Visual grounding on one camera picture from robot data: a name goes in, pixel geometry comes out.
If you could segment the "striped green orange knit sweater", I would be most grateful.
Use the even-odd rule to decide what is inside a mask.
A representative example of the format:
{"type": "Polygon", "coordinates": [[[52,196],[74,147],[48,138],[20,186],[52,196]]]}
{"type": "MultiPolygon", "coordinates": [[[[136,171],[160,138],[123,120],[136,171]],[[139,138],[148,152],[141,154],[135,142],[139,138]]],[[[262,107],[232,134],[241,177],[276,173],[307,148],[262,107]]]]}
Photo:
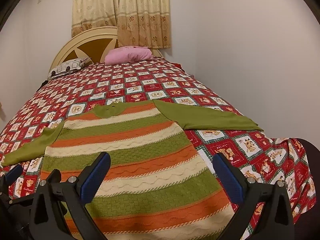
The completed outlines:
{"type": "Polygon", "coordinates": [[[34,137],[19,124],[1,139],[1,163],[41,158],[41,177],[54,169],[76,176],[101,152],[111,168],[87,208],[109,239],[217,239],[233,210],[188,139],[187,130],[256,131],[232,112],[162,100],[97,105],[34,137]]]}

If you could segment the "white car shaped pillow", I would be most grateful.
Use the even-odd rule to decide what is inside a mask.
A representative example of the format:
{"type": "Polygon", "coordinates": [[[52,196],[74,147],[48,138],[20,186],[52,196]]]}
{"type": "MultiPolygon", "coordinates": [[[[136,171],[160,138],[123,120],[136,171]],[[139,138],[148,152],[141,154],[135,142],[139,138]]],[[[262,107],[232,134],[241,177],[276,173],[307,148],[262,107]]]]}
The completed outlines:
{"type": "Polygon", "coordinates": [[[72,74],[74,72],[82,70],[83,68],[85,68],[87,65],[91,63],[92,63],[92,60],[89,57],[82,57],[82,58],[65,61],[50,70],[48,74],[48,80],[52,80],[61,76],[72,74]]]}

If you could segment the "cream wooden headboard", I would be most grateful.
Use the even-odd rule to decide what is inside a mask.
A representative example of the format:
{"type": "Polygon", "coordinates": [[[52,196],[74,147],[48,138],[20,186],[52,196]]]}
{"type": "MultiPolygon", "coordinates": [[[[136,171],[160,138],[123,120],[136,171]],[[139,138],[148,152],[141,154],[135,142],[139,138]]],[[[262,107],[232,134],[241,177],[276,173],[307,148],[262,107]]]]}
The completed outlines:
{"type": "Polygon", "coordinates": [[[117,27],[97,27],[86,30],[68,41],[58,52],[49,69],[61,63],[81,57],[89,57],[93,63],[105,61],[112,49],[118,48],[117,27]]]}

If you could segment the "pink pillow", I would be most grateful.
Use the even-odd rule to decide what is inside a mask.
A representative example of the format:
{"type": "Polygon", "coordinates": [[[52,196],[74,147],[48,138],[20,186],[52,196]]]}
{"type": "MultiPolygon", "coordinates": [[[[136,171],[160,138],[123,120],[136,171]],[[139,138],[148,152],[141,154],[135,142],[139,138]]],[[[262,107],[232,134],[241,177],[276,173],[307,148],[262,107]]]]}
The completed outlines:
{"type": "Polygon", "coordinates": [[[112,49],[105,56],[106,65],[133,63],[153,60],[154,56],[148,47],[124,46],[112,49]]]}

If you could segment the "beige patterned curtain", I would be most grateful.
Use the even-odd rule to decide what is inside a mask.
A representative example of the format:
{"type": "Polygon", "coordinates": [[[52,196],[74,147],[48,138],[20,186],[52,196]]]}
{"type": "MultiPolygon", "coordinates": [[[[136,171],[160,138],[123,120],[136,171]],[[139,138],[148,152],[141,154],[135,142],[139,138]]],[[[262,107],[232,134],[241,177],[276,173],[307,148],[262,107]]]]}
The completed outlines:
{"type": "Polygon", "coordinates": [[[116,27],[121,47],[170,48],[170,0],[73,0],[72,36],[97,27],[116,27]]]}

